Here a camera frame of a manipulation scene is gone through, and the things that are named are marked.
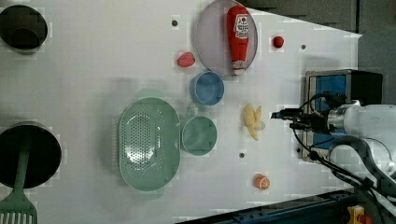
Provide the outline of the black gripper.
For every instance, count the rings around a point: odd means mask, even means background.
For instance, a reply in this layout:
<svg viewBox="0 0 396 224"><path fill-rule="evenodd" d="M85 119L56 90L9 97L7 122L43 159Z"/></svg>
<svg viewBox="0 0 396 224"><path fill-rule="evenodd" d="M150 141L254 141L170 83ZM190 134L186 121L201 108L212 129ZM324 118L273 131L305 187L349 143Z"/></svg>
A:
<svg viewBox="0 0 396 224"><path fill-rule="evenodd" d="M300 108L285 108L278 112L273 112L271 115L272 119L294 119L298 117L298 122L290 124L291 129L320 134L330 133L327 125L327 117L319 112L308 114Z"/></svg>

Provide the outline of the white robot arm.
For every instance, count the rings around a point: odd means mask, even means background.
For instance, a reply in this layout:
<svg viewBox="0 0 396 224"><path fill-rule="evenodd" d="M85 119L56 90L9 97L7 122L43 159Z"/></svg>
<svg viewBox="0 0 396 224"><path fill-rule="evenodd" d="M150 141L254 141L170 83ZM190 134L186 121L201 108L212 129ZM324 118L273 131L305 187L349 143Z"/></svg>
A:
<svg viewBox="0 0 396 224"><path fill-rule="evenodd" d="M285 108L272 118L287 120L294 131L327 135L329 157L310 146L305 149L311 160L350 184L395 200L394 105L361 105L355 100L311 113L302 107Z"/></svg>

